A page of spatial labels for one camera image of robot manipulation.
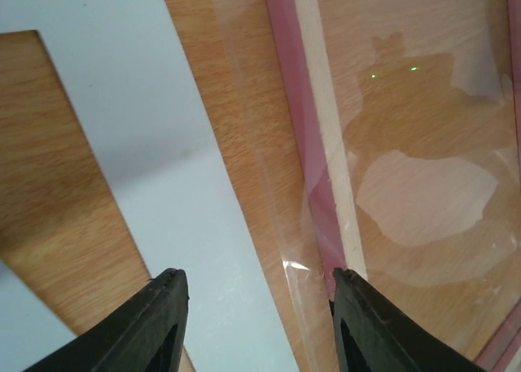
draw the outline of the wooden table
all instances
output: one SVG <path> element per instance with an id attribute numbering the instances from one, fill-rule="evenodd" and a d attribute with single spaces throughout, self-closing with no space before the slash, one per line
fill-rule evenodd
<path id="1" fill-rule="evenodd" d="M 301 370 L 336 370 L 322 264 L 265 0 L 165 1 L 203 97 L 297 363 Z M 370 200 L 374 193 L 370 188 L 380 182 L 374 177 L 376 179 L 365 182 L 366 186 L 369 183 L 369 190 L 363 190 L 363 180 L 369 166 L 386 151 L 382 152 L 382 146 L 377 145 L 378 137 L 368 141 L 370 136 L 360 135 L 360 130 L 354 128 L 368 126 L 367 121 L 378 125 L 374 121 L 380 116 L 382 99 L 372 95 L 374 78 L 371 75 L 384 77 L 386 72 L 396 68 L 393 59 L 403 57 L 403 38 L 400 34 L 381 37 L 379 30 L 387 26 L 381 18 L 369 25 L 360 20 L 371 7 L 381 8 L 379 0 L 347 2 L 320 0 L 323 18 L 327 19 L 324 30 L 344 142 L 352 149 L 349 161 L 353 186 L 358 193 L 366 191 L 364 195 Z M 424 11 L 419 10 L 409 24 L 403 24 L 404 28 L 421 27 L 421 19 L 438 15 L 439 7 L 434 3 L 436 0 L 426 5 Z M 443 12 L 456 13 L 462 20 L 454 22 L 452 27 L 440 26 L 441 43 L 450 44 L 461 38 L 461 49 L 465 52 L 472 37 L 480 39 L 487 30 L 485 22 L 477 25 L 471 19 L 483 14 L 490 23 L 495 64 L 500 74 L 508 76 L 506 18 L 502 16 L 506 13 L 505 4 L 506 0 L 490 0 L 490 4 L 481 6 L 445 7 L 448 11 Z M 346 18 L 352 21 L 347 32 Z M 448 21 L 440 19 L 442 24 Z M 373 46 L 383 58 L 380 65 L 374 64 L 372 49 L 361 42 L 352 42 L 363 32 L 370 40 L 377 37 Z M 412 85 L 427 90 L 431 96 L 427 97 L 428 107 L 434 107 L 442 95 L 447 95 L 453 104 L 476 101 L 468 94 L 450 89 L 445 81 L 436 80 L 444 78 L 451 65 L 450 56 L 429 51 L 428 43 L 423 45 L 422 39 L 414 39 L 412 45 L 418 49 L 418 53 L 414 52 L 416 55 L 424 55 L 415 60 L 420 69 L 428 68 L 438 75 L 422 77 L 413 83 L 404 77 L 393 78 L 387 83 L 387 91 L 394 91 L 397 103 L 408 97 L 413 99 L 412 105 L 419 107 L 419 101 L 414 101 L 414 95 L 406 91 Z M 374 73 L 376 68 L 382 71 Z M 354 90 L 359 85 L 364 91 Z M 36 33 L 0 36 L 0 88 L 0 189 L 4 198 L 0 204 L 0 257 L 80 334 L 140 289 L 149 275 Z M 500 92 L 505 88 L 498 87 Z M 496 113 L 500 121 L 511 126 L 513 105 L 508 97 L 504 102 Z M 363 110 L 363 113 L 353 113 L 353 110 Z M 431 129 L 434 125 L 435 121 L 431 121 L 426 127 Z M 503 156 L 506 168 L 487 156 L 474 154 L 464 159 L 491 173 L 500 187 L 484 213 L 489 222 L 482 235 L 488 235 L 492 229 L 488 226 L 492 224 L 490 219 L 496 219 L 494 224 L 508 225 L 509 229 L 515 225 L 517 229 L 521 206 L 517 199 L 508 201 L 519 188 L 519 181 L 512 180 L 512 175 L 517 175 L 511 167 L 515 163 L 513 136 L 486 136 L 483 144 L 478 133 L 468 136 L 470 144 L 481 143 L 495 149 L 495 142 L 506 142 L 506 146 L 499 147 L 508 149 L 497 153 Z M 424 157 L 432 158 L 434 155 L 427 144 L 407 151 L 412 156 L 411 151 L 423 149 Z M 488 284 L 481 281 L 482 278 L 444 283 L 444 274 L 436 272 L 436 268 L 432 270 L 434 279 L 419 276 L 420 266 L 433 265 L 436 261 L 431 259 L 432 254 L 420 254 L 426 257 L 424 260 L 418 260 L 418 255 L 407 255 L 403 247 L 397 247 L 379 232 L 374 219 L 364 211 L 359 211 L 358 220 L 363 239 L 369 241 L 364 248 L 373 284 L 435 335 L 468 357 L 474 357 L 496 329 L 501 316 L 506 315 L 519 297 L 521 276 L 519 265 L 515 265 L 519 263 L 519 249 L 487 272 L 484 279 Z M 489 253 L 486 249 L 480 251 L 478 245 L 463 244 L 476 255 Z M 287 277 L 291 280 L 291 292 Z M 405 280 L 440 283 L 422 288 Z M 444 321 L 440 311 L 448 308 L 447 303 L 456 313 Z M 185 361 L 183 369 L 190 370 L 189 362 Z"/>
<path id="2" fill-rule="evenodd" d="M 212 0 L 166 0 L 298 365 L 335 370 L 321 261 L 265 0 L 234 1 L 237 15 L 219 24 Z M 224 3 L 215 1 L 217 11 Z M 149 274 L 38 35 L 0 35 L 0 67 L 0 257 L 81 334 Z M 309 269 L 287 270 L 308 290 L 298 300 L 304 338 L 281 252 Z M 186 358 L 182 369 L 191 370 Z"/>

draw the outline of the plastic wrap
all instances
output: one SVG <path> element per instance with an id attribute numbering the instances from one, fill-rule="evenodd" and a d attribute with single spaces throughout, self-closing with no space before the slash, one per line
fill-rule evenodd
<path id="1" fill-rule="evenodd" d="M 324 283 L 332 297 L 332 269 L 348 266 L 435 337 L 505 370 L 521 295 L 507 0 L 213 3 L 300 368 L 335 368 Z"/>

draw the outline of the white paper sheet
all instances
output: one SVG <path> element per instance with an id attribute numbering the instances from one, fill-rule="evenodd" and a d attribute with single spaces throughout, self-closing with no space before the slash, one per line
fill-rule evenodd
<path id="1" fill-rule="evenodd" d="M 187 272 L 199 372 L 298 370 L 164 0 L 0 0 L 37 29 L 143 259 Z"/>

